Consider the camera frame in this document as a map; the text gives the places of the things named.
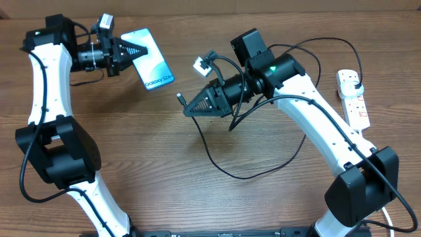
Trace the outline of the white charger plug adapter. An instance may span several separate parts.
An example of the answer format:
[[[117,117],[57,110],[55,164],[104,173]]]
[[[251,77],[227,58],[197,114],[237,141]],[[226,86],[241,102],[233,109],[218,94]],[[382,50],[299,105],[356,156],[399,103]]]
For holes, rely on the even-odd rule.
[[[354,81],[340,81],[338,94],[341,99],[351,99],[361,96],[364,93],[364,86]]]

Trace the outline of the white power strip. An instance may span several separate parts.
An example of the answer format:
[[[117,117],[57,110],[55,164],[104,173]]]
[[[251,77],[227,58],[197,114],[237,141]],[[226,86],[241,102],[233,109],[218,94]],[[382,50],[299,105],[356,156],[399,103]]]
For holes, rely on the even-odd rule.
[[[339,70],[336,74],[337,91],[340,81],[354,81],[359,83],[358,73],[350,69]],[[358,133],[370,127],[370,120],[363,94],[351,99],[341,99],[346,123]]]

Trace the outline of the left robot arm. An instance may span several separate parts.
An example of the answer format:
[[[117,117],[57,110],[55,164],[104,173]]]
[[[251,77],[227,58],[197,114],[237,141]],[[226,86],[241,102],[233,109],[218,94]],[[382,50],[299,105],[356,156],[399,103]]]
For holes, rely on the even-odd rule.
[[[114,18],[103,14],[78,43],[78,23],[61,15],[48,16],[45,27],[27,32],[22,50],[33,71],[33,103],[24,128],[15,132],[28,165],[59,195],[71,196],[86,213],[97,236],[139,236],[133,224],[109,192],[101,176],[101,156],[94,139],[76,121],[70,99],[70,74],[100,70],[117,76],[133,61],[147,54],[143,46],[113,36]]]

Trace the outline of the blue Samsung Galaxy smartphone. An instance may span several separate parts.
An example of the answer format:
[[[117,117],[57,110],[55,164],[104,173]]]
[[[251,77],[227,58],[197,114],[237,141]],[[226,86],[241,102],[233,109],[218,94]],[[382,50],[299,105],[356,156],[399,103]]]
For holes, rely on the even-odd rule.
[[[133,60],[133,64],[147,90],[153,90],[174,81],[174,75],[148,28],[127,32],[122,34],[120,38],[147,48],[146,55]]]

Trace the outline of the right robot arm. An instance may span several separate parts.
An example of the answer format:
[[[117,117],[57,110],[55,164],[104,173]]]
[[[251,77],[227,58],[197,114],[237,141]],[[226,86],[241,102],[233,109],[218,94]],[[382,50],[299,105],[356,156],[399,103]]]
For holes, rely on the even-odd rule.
[[[238,74],[218,75],[192,101],[184,115],[244,118],[242,103],[263,95],[291,117],[327,162],[334,181],[324,199],[324,216],[309,227],[282,228],[282,236],[367,236],[369,216],[398,198],[399,158],[390,148],[376,148],[352,129],[325,101],[305,69],[290,55],[274,56],[258,30],[231,42]]]

